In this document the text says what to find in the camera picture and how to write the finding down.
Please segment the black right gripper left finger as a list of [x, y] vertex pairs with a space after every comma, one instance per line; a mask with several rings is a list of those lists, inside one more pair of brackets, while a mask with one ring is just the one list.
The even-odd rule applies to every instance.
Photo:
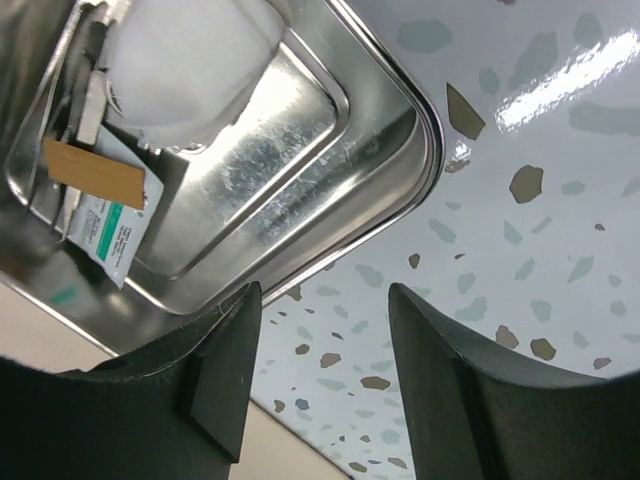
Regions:
[[5, 479], [225, 479], [243, 441], [258, 283], [88, 371], [1, 362]]

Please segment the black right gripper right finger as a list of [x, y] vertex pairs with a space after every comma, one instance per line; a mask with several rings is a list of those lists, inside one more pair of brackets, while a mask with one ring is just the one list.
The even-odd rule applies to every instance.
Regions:
[[388, 291], [399, 386], [420, 479], [635, 479], [639, 376], [550, 366]]

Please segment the beige wooden board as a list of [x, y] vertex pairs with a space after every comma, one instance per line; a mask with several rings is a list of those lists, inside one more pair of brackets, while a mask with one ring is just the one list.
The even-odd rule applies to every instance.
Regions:
[[1, 291], [5, 479], [339, 479], [251, 404], [258, 284], [130, 353]]

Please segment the green white sachet packet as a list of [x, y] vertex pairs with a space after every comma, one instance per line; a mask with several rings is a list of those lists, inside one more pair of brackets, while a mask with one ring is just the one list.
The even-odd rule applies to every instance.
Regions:
[[139, 210], [84, 193], [71, 217], [67, 239], [123, 287], [138, 248], [164, 192], [162, 181], [106, 127], [101, 127], [96, 152], [145, 173], [144, 207]]

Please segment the brown adhesive bandage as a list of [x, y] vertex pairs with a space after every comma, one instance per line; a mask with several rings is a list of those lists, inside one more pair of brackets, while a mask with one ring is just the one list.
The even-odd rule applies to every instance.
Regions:
[[145, 171], [87, 150], [46, 138], [49, 177], [83, 193], [141, 210]]

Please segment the stainless steel tray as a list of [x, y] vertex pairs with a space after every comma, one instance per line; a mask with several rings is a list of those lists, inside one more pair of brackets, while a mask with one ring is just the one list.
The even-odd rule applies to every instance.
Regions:
[[105, 351], [134, 350], [258, 282], [271, 303], [388, 227], [443, 157], [428, 100], [344, 1], [279, 1], [283, 41], [237, 122], [208, 147], [117, 136], [164, 194], [125, 284], [60, 239], [35, 157], [56, 64], [88, 1], [1, 5], [1, 283]]

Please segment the white gauze pad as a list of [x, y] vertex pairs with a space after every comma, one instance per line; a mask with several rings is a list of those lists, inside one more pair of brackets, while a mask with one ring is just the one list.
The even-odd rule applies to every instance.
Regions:
[[210, 145], [245, 110], [285, 31], [267, 1], [134, 1], [108, 35], [110, 125], [153, 148]]

